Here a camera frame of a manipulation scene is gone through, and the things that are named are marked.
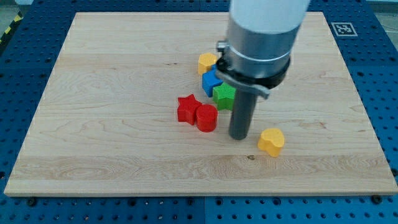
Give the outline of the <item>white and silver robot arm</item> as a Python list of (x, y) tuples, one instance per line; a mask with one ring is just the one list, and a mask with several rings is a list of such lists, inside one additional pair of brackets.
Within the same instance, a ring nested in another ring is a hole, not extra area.
[(216, 76), (237, 93), (268, 98), (281, 84), (310, 0), (232, 0)]

